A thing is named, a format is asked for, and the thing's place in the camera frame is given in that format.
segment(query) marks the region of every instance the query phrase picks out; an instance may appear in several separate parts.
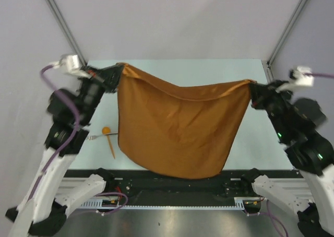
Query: wall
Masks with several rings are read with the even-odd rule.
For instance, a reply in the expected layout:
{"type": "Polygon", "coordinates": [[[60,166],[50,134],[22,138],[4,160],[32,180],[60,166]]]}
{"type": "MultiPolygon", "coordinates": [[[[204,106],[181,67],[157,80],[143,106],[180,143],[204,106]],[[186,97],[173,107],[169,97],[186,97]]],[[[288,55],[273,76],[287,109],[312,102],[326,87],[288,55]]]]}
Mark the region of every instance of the wall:
{"type": "Polygon", "coordinates": [[[267,60],[299,0],[56,0],[89,60],[267,60]]]}
{"type": "MultiPolygon", "coordinates": [[[[287,79],[288,70],[295,65],[310,66],[315,73],[334,74],[334,2],[311,0],[302,13],[272,70],[275,78],[287,79]]],[[[334,82],[316,79],[313,88],[299,92],[298,96],[316,99],[329,122],[319,131],[334,143],[334,82]]]]}
{"type": "MultiPolygon", "coordinates": [[[[51,92],[39,70],[71,51],[44,0],[0,0],[0,22],[0,236],[7,236],[5,212],[23,199],[51,125],[51,92]]],[[[55,71],[48,75],[59,86],[75,85],[55,71]]]]}

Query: metal floor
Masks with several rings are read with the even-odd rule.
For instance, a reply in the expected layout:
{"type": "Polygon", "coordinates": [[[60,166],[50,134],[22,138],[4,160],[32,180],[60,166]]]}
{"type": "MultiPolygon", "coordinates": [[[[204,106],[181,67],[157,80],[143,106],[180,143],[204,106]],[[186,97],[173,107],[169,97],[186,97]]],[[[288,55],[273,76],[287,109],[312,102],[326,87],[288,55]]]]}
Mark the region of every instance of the metal floor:
{"type": "MultiPolygon", "coordinates": [[[[289,236],[302,237],[297,222],[274,205],[273,214],[289,236]]],[[[94,213],[70,217],[56,237],[277,237],[266,216],[247,217],[241,211],[121,210],[114,215],[94,213]]]]}

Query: brown cloth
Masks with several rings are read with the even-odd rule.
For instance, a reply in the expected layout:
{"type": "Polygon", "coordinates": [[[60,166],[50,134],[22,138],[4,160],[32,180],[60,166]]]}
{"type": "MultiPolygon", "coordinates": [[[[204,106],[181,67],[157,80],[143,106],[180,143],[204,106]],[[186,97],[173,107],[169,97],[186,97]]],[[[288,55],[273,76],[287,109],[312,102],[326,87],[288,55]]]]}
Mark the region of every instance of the brown cloth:
{"type": "Polygon", "coordinates": [[[155,173],[187,179],[217,175],[249,104],[251,80],[179,87],[120,64],[121,151],[155,173]]]}

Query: orange spoon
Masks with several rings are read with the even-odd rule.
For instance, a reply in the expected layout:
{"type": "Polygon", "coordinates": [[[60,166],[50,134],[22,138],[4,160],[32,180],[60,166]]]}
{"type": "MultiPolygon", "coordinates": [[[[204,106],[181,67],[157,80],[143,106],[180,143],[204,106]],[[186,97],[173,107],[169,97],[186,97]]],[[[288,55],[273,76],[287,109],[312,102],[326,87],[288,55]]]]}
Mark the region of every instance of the orange spoon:
{"type": "MultiPolygon", "coordinates": [[[[103,134],[109,134],[109,133],[111,133],[111,129],[110,129],[110,127],[105,126],[105,127],[102,129],[102,133],[103,133],[103,134]]],[[[111,144],[111,140],[110,140],[110,135],[106,135],[106,138],[107,138],[107,140],[108,140],[109,147],[110,147],[110,149],[111,149],[111,153],[113,154],[114,159],[116,159],[116,157],[115,157],[115,152],[114,152],[114,148],[113,148],[113,145],[111,144]]]]}

